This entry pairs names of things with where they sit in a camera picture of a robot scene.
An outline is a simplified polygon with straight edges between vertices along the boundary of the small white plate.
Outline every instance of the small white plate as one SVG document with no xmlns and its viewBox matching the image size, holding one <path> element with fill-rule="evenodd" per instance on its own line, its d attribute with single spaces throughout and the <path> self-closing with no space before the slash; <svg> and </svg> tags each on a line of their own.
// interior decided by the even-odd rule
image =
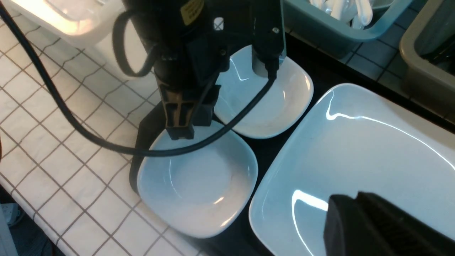
<svg viewBox="0 0 455 256">
<path fill-rule="evenodd" d="M 253 72 L 251 46 L 231 57 L 231 66 L 221 73 L 215 114 L 231 121 L 264 87 L 267 78 Z M 270 91 L 233 130 L 250 138 L 271 138 L 291 127 L 305 112 L 313 97 L 313 81 L 297 63 L 284 60 Z"/>
<path fill-rule="evenodd" d="M 151 149 L 195 144 L 223 127 L 194 127 L 193 140 L 163 131 Z M 221 233 L 245 207 L 258 178 L 251 148 L 233 131 L 212 144 L 174 157 L 145 158 L 137 177 L 142 201 L 176 230 L 196 238 Z"/>
<path fill-rule="evenodd" d="M 332 194 L 372 192 L 455 239 L 455 134 L 353 84 L 327 92 L 297 126 L 250 204 L 276 256 L 324 256 Z"/>
</svg>

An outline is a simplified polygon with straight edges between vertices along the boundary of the white tiled countertop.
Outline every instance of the white tiled countertop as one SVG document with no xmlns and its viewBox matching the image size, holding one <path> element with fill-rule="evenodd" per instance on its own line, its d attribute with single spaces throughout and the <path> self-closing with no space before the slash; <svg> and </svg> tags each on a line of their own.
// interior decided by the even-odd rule
<svg viewBox="0 0 455 256">
<path fill-rule="evenodd" d="M 160 101 L 152 74 L 121 81 L 84 51 L 14 13 L 79 120 L 134 146 Z M 85 140 L 64 119 L 0 21 L 0 184 L 67 256 L 203 256 L 156 217 L 129 184 L 131 157 Z"/>
</svg>

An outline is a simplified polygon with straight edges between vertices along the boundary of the black wire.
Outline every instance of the black wire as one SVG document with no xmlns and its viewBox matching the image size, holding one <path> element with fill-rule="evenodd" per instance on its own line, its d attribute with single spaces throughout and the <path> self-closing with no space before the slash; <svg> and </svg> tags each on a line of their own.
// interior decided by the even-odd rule
<svg viewBox="0 0 455 256">
<path fill-rule="evenodd" d="M 17 24 L 14 22 L 13 18 L 10 16 L 6 8 L 3 6 L 3 3 L 0 1 L 0 16 L 5 22 L 5 24 L 10 28 L 11 32 L 15 35 L 17 40 L 19 41 L 20 45 L 24 48 L 27 55 L 30 57 L 33 65 L 35 65 L 36 70 L 40 74 L 41 78 L 43 79 L 44 83 L 46 84 L 51 96 L 54 98 L 58 108 L 61 110 L 62 114 L 68 120 L 68 122 L 78 131 L 82 136 L 84 136 L 89 141 L 93 142 L 94 144 L 101 146 L 103 148 L 116 151 L 123 154 L 130 154 L 130 155 L 137 155 L 141 157 L 166 157 L 166 156 L 176 156 L 181 154 L 187 154 L 198 149 L 201 149 L 210 143 L 216 141 L 217 139 L 221 138 L 224 134 L 226 134 L 229 130 L 231 130 L 234 126 L 236 126 L 243 117 L 245 117 L 251 109 L 265 96 L 265 94 L 269 91 L 272 87 L 273 82 L 276 79 L 276 73 L 278 70 L 278 59 L 271 61 L 270 63 L 266 63 L 266 68 L 269 74 L 268 81 L 265 86 L 259 91 L 259 93 L 251 100 L 250 103 L 242 110 L 240 113 L 234 117 L 228 124 L 226 124 L 223 128 L 218 130 L 216 133 L 208 137 L 207 139 L 198 142 L 196 144 L 183 147 L 183 148 L 176 148 L 176 149 L 169 149 L 169 150 L 143 150 L 139 148 L 130 148 L 121 146 L 118 144 L 114 144 L 108 142 L 91 132 L 85 129 L 73 116 L 71 110 L 65 104 L 65 101 L 59 94 L 57 88 L 55 87 L 51 77 L 47 73 L 46 69 L 43 66 L 43 63 L 39 59 L 38 55 L 36 54 L 35 50 L 32 48 L 30 43 L 28 42 L 25 35 L 19 29 Z"/>
</svg>

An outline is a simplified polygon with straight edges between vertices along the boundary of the large white plate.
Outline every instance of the large white plate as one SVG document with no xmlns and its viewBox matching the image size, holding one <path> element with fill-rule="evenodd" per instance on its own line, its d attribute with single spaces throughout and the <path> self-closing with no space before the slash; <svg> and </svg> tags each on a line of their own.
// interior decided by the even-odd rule
<svg viewBox="0 0 455 256">
<path fill-rule="evenodd" d="M 163 131 L 151 149 L 181 148 L 209 137 L 223 126 L 194 127 L 193 140 L 171 140 Z M 170 226 L 196 238 L 225 230 L 251 197 L 258 162 L 233 131 L 208 146 L 174 157 L 144 158 L 137 177 L 142 201 Z"/>
<path fill-rule="evenodd" d="M 276 256 L 325 256 L 332 194 L 376 193 L 455 239 L 455 135 L 341 84 L 309 111 L 264 176 L 250 224 Z"/>
<path fill-rule="evenodd" d="M 227 72 L 220 73 L 221 85 L 214 112 L 228 123 L 257 95 L 268 79 L 253 72 L 251 46 L 231 57 Z M 233 130 L 250 138 L 270 138 L 291 127 L 313 98 L 313 81 L 297 63 L 286 57 L 277 79 L 262 100 Z"/>
</svg>

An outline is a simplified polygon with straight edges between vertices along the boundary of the gray bin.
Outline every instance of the gray bin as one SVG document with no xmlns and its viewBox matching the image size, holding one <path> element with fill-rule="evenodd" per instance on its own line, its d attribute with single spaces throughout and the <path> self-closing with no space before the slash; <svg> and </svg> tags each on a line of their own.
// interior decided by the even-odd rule
<svg viewBox="0 0 455 256">
<path fill-rule="evenodd" d="M 284 23 L 326 53 L 343 58 L 358 43 L 382 36 L 411 2 L 395 0 L 370 28 L 356 30 L 312 6 L 308 0 L 284 0 Z"/>
<path fill-rule="evenodd" d="M 400 42 L 408 64 L 403 89 L 412 98 L 455 110 L 455 76 L 420 57 L 455 34 L 455 0 L 428 0 Z"/>
</svg>

